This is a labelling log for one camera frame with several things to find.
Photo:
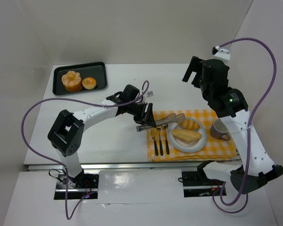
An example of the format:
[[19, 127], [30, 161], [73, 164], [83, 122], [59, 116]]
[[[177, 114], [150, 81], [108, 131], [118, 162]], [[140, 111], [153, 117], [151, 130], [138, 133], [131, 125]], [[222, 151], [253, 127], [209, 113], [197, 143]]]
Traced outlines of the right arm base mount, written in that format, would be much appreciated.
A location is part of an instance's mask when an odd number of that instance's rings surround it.
[[177, 179], [183, 185], [184, 198], [209, 197], [214, 192], [220, 195], [223, 181], [205, 179], [197, 171], [182, 171], [182, 176]]

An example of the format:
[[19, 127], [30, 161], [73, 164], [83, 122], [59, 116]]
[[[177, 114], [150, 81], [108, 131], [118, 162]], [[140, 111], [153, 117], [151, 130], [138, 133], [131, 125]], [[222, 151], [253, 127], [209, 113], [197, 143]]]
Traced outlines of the long golden bread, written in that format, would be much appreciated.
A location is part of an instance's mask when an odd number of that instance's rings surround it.
[[201, 133], [187, 129], [174, 129], [172, 135], [185, 143], [195, 142], [202, 138]]

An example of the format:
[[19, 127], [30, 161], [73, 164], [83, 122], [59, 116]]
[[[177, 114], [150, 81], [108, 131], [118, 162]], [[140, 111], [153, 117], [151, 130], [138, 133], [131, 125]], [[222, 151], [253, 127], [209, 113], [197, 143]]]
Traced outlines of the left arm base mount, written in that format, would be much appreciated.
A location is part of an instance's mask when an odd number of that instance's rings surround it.
[[[63, 170], [50, 169], [49, 176], [56, 179], [54, 200], [64, 200], [66, 194], [66, 175]], [[98, 198], [99, 173], [86, 173], [81, 181], [74, 183], [68, 182], [69, 200], [79, 200], [81, 198], [90, 200]]]

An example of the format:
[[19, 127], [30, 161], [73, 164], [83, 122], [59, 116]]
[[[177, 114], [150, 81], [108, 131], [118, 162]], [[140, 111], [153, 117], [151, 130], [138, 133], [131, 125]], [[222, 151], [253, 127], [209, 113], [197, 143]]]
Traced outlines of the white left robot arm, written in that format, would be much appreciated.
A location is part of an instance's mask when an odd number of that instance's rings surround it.
[[48, 133], [48, 139], [57, 150], [64, 171], [68, 172], [69, 180], [75, 187], [79, 187], [86, 176], [79, 162], [77, 151], [81, 145], [83, 133], [91, 126], [106, 119], [128, 113], [133, 116], [135, 123], [155, 128], [152, 106], [145, 102], [131, 103], [139, 95], [139, 90], [133, 85], [127, 85], [123, 91], [117, 92], [102, 101], [99, 106], [71, 113], [61, 111]]

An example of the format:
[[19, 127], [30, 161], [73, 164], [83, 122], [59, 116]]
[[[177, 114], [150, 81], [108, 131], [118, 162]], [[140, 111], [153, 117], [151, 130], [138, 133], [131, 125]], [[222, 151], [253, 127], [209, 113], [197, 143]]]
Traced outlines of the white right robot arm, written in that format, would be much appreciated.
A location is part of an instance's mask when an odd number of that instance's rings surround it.
[[183, 77], [187, 82], [196, 73], [192, 85], [225, 125], [242, 160], [241, 165], [206, 161], [197, 167], [203, 178], [231, 182], [242, 193], [253, 192], [283, 175], [283, 167], [268, 156], [251, 123], [250, 110], [243, 94], [228, 86], [229, 67], [219, 59], [192, 57]]

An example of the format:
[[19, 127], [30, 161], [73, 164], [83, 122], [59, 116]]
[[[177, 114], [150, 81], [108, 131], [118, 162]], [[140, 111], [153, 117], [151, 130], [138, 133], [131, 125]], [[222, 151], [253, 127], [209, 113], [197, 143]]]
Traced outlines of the small oval bread roll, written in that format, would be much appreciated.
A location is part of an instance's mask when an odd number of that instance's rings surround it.
[[199, 130], [200, 129], [200, 125], [191, 119], [185, 119], [184, 121], [180, 122], [179, 125], [186, 129], [186, 130]]

